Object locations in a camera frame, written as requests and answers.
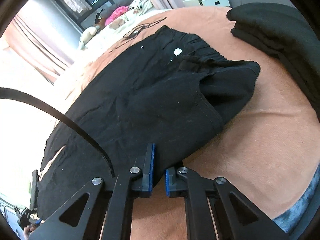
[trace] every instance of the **black cable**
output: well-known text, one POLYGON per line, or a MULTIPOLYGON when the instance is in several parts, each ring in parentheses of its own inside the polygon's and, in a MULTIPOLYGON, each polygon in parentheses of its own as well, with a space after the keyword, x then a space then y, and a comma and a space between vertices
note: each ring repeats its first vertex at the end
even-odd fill
POLYGON ((78 133, 88 143, 90 143, 102 155, 102 157, 108 164, 111 177, 114 178, 116 176, 111 159, 109 158, 108 154, 104 151, 104 149, 102 149, 102 147, 89 134, 87 134, 82 128, 80 128, 75 122, 66 117, 64 114, 60 113, 58 110, 54 109, 52 106, 49 106, 40 99, 15 89, 0 88, 0 98, 15 100, 34 106, 46 112, 47 114, 57 118, 59 121, 63 122, 65 125, 67 125, 76 133, 78 133))
POLYGON ((157 20, 152 23, 143 23, 140 25, 137 25, 132 31, 126 33, 123 38, 127 40, 125 43, 121 44, 120 46, 116 47, 115 49, 119 49, 123 45, 127 44, 128 42, 134 40, 144 29, 150 28, 162 21, 164 21, 167 17, 164 17, 163 19, 157 20))

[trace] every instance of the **white button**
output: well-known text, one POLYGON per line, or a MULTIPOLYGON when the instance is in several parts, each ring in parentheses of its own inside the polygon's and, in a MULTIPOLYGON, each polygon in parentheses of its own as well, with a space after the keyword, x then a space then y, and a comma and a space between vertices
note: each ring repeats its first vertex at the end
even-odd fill
POLYGON ((179 54, 181 54, 182 53, 182 50, 181 49, 175 49, 174 50, 174 54, 176 55, 176 56, 178 56, 179 54))

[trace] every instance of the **drawer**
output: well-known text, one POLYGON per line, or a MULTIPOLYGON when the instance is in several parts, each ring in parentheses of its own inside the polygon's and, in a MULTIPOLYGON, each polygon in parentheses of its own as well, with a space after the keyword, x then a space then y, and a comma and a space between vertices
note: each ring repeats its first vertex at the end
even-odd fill
POLYGON ((203 6, 220 6, 228 7, 230 6, 229 0, 202 0, 203 6))
POLYGON ((201 6, 199 0, 185 0, 183 4, 185 7, 201 6))

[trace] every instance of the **black garment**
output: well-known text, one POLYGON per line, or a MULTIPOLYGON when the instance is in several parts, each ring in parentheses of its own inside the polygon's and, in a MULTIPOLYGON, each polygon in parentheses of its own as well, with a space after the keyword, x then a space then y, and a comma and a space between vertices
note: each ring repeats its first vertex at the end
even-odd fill
POLYGON ((320 41, 296 9, 283 4, 249 3, 228 11, 231 33, 278 58, 320 118, 320 41))
MULTIPOLYGON (((200 37, 161 27, 129 47, 84 89, 66 116, 108 153, 116 175, 156 144, 154 184, 164 170, 216 136, 252 96, 260 67, 229 61, 200 37), (182 53, 175 56, 175 49, 182 53)), ((110 180, 102 156, 63 123, 44 151, 38 215, 48 218, 94 177, 110 180)))

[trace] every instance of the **stuffed animal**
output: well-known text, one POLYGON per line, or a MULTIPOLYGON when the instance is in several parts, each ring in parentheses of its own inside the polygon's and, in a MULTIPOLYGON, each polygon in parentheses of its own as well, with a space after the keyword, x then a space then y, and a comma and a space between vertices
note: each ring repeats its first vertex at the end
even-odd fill
POLYGON ((79 41, 79 50, 84 50, 85 45, 92 39, 94 35, 96 35, 97 31, 100 29, 100 26, 91 26, 84 30, 81 34, 79 41))
POLYGON ((103 30, 106 22, 106 18, 101 16, 101 13, 104 11, 105 9, 101 9, 101 12, 97 13, 96 18, 94 20, 94 26, 100 26, 100 30, 103 30))
POLYGON ((133 0, 133 2, 129 5, 129 10, 141 10, 147 1, 148 0, 133 0))

